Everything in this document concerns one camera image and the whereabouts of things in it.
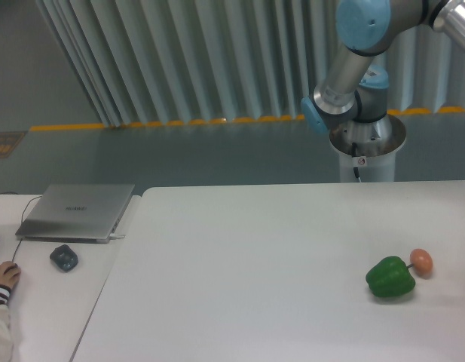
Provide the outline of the person's hand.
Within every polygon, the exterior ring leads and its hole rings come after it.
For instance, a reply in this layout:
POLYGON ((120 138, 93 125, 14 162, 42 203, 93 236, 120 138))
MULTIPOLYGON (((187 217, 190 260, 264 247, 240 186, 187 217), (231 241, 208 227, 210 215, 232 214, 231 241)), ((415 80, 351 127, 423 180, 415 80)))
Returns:
POLYGON ((7 287, 5 284, 6 284, 6 280, 5 280, 5 272, 8 268, 10 268, 11 266, 13 265, 16 265, 16 263, 12 262, 12 261, 5 261, 3 263, 0 264, 0 286, 1 287, 6 287, 8 288, 9 290, 13 290, 13 289, 10 289, 9 287, 7 287))

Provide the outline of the white sleeve forearm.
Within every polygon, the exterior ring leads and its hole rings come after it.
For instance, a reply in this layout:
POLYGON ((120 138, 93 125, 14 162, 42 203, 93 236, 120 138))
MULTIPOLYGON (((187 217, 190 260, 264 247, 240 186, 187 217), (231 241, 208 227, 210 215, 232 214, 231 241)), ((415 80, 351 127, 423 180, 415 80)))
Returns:
POLYGON ((10 361, 13 352, 13 339, 10 329, 8 299, 11 290, 0 285, 0 361, 10 361))

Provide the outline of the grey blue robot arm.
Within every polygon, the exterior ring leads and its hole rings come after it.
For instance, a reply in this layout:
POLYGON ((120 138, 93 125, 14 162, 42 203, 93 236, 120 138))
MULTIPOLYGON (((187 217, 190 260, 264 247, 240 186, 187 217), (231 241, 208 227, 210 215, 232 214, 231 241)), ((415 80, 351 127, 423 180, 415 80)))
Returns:
POLYGON ((421 25, 445 33, 465 51, 465 1, 340 2, 335 28, 342 45, 326 79, 301 100, 307 123, 323 133, 349 120, 381 120, 387 113, 387 73, 372 85, 362 79, 395 37, 421 25))

